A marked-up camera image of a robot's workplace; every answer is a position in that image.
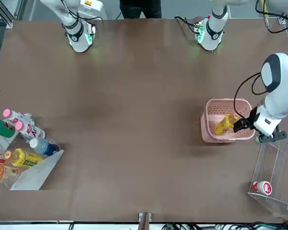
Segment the person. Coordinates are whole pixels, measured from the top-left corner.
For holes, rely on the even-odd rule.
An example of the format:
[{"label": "person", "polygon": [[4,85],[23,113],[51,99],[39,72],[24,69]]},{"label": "person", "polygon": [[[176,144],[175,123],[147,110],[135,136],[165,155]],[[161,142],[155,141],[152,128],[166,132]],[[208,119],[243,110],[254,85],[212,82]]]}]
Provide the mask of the person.
[{"label": "person", "polygon": [[120,10],[124,18],[162,18],[161,0],[120,0]]}]

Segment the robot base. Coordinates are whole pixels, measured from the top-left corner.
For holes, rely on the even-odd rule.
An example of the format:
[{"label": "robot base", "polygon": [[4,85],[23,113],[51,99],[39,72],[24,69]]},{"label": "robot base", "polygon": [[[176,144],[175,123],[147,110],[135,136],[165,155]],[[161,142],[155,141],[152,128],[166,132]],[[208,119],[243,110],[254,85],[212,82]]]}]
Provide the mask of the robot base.
[{"label": "robot base", "polygon": [[78,41],[73,41],[72,38],[68,37],[69,44],[77,53],[83,53],[93,44],[95,38],[95,27],[86,21],[81,21],[84,30],[79,37]]},{"label": "robot base", "polygon": [[200,44],[205,50],[213,51],[220,44],[223,36],[222,34],[216,39],[213,40],[210,34],[207,32],[206,24],[208,23],[208,18],[205,18],[203,21],[195,24],[195,32],[199,34],[195,34],[195,41]]}]

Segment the green bottle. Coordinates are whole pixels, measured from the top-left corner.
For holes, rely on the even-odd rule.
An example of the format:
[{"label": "green bottle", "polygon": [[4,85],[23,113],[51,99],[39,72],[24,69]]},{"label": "green bottle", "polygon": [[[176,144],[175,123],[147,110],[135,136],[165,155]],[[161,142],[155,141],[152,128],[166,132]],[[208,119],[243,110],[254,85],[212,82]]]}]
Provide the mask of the green bottle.
[{"label": "green bottle", "polygon": [[15,133],[15,128],[8,123],[0,120],[0,135],[6,138],[11,138]]}]

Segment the white bottle cap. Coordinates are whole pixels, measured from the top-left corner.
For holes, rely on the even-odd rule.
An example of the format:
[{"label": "white bottle cap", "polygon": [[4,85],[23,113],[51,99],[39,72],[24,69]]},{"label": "white bottle cap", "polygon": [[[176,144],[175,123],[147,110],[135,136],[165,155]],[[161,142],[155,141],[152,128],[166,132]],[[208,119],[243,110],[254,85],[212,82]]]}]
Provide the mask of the white bottle cap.
[{"label": "white bottle cap", "polygon": [[38,140],[36,138],[31,139],[29,144],[30,144],[31,148],[35,149],[37,147],[37,145],[38,145]]}]

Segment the brown table surface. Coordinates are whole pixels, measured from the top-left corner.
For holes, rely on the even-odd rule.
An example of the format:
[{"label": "brown table surface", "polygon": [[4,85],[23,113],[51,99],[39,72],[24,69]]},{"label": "brown table surface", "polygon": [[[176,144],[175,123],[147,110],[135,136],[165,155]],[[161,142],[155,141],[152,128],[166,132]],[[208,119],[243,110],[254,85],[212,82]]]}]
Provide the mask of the brown table surface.
[{"label": "brown table surface", "polygon": [[[270,20],[272,28],[276,21]],[[65,153],[41,191],[0,186],[0,220],[277,221],[246,195],[253,141],[205,144],[208,98],[233,98],[265,58],[288,50],[262,19],[228,20],[214,52],[175,20],[99,24],[75,53],[59,22],[15,22],[0,52],[0,117],[29,112]],[[240,92],[253,105],[250,84]],[[281,124],[288,132],[288,119]]]}]

